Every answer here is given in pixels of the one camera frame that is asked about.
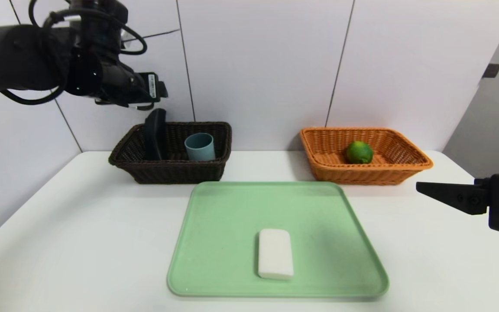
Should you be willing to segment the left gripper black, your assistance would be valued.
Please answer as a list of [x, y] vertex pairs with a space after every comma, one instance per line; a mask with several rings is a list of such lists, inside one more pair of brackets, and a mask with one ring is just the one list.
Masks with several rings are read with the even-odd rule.
[[163, 81], [153, 72], [133, 72], [129, 75], [128, 102], [156, 102], [168, 98]]

